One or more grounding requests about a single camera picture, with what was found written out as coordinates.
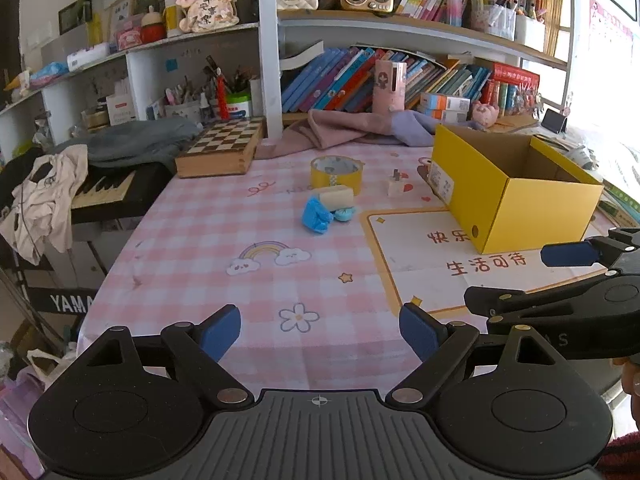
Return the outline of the person's right hand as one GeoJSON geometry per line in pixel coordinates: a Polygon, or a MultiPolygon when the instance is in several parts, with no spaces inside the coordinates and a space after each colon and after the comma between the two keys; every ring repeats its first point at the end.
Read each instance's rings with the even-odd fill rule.
{"type": "Polygon", "coordinates": [[[631,397],[631,413],[635,420],[639,420],[639,374],[640,367],[631,358],[617,358],[613,360],[615,366],[622,368],[622,387],[624,393],[631,397]]]}

